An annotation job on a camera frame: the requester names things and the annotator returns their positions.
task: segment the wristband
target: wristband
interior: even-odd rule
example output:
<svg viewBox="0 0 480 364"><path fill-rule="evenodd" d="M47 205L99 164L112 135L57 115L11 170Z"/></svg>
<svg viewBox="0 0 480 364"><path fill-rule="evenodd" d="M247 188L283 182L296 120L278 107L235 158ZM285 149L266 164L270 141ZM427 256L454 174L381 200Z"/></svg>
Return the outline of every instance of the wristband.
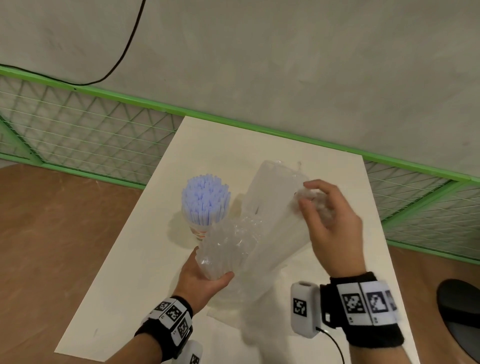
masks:
<svg viewBox="0 0 480 364"><path fill-rule="evenodd" d="M392 294L372 272L331 278L320 286L322 320L332 328L342 327L347 341L361 348L401 346L398 311Z"/></svg>
<svg viewBox="0 0 480 364"><path fill-rule="evenodd" d="M142 321L135 332L149 334L162 348L162 362L177 359L192 334L192 308L178 296L164 299Z"/></svg>

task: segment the bundle of straws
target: bundle of straws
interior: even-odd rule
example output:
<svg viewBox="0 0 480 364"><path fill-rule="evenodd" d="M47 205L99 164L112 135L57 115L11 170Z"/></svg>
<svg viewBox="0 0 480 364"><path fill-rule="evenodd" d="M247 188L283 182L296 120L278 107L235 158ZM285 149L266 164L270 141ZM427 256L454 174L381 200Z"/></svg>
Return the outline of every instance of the bundle of straws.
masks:
<svg viewBox="0 0 480 364"><path fill-rule="evenodd" d="M190 178L182 191L181 203L190 222L202 226L219 222L228 212L228 185L211 174Z"/></svg>

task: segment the gray wall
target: gray wall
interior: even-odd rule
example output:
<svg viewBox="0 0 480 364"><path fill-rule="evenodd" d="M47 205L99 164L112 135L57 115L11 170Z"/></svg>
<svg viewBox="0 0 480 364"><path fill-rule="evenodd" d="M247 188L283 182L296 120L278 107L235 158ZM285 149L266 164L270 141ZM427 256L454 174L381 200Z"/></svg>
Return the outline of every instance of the gray wall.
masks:
<svg viewBox="0 0 480 364"><path fill-rule="evenodd" d="M86 82L140 0L0 2L0 62ZM101 88L480 176L480 2L147 0Z"/></svg>

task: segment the wire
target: wire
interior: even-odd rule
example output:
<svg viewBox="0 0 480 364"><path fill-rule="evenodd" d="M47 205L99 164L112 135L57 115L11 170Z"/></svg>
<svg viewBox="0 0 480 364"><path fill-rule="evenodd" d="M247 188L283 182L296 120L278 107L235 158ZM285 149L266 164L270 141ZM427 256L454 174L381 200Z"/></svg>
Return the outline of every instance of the wire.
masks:
<svg viewBox="0 0 480 364"><path fill-rule="evenodd" d="M338 351L340 352L340 356L342 357L342 363L345 364L345 358L343 357L343 353L342 353L340 347L338 346L337 342L335 341L335 339L332 337L332 335L330 335L328 332L326 332L325 330L323 330L321 328L316 328L316 329L320 332L323 332L326 336L328 336L329 338L332 339L332 341L335 343Z"/></svg>
<svg viewBox="0 0 480 364"><path fill-rule="evenodd" d="M100 78L99 80L92 81L92 82L87 82L86 84L76 84L74 82L64 81L64 80L61 80L59 78L51 77L51 76L48 76L48 75L43 74L43 73L26 70L25 68L21 68L21 67L17 67L17 66L11 66L9 64L0 63L0 66L13 68L15 70L20 70L20 71L24 71L24 72L33 73L33 74L36 74L37 76L42 76L42 77L45 77L45 78L49 78L50 80L62 82L64 84L68 84L68 85L72 85L72 86L89 86L89 85L93 85L93 84L98 84L99 82L104 81L108 76L110 76L113 73L113 71L115 71L115 69L118 67L118 65L122 62L123 58L125 57L125 54L127 54L128 48L130 47L130 44L132 43L133 36L135 35L135 33L137 31L138 24L140 23L140 18L142 17L142 13L144 12L145 2L146 2L146 0L142 0L142 4L140 5L140 10L138 11L137 20L135 21L135 25L133 26L132 32L130 33L130 38L128 39L127 45L125 46L125 49L123 50L123 53L121 54L119 60L112 67L112 69L110 71L108 71L108 73L105 76L103 76L102 78Z"/></svg>

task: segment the brown floor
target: brown floor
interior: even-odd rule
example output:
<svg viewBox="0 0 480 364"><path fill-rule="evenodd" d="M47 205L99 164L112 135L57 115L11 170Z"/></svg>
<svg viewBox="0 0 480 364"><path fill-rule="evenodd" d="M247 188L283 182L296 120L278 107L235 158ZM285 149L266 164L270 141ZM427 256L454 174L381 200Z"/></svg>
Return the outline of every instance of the brown floor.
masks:
<svg viewBox="0 0 480 364"><path fill-rule="evenodd" d="M25 165L0 169L0 186L0 363L94 363L53 351L141 191ZM480 266L390 253L422 364L473 364L435 289L446 278L480 287Z"/></svg>

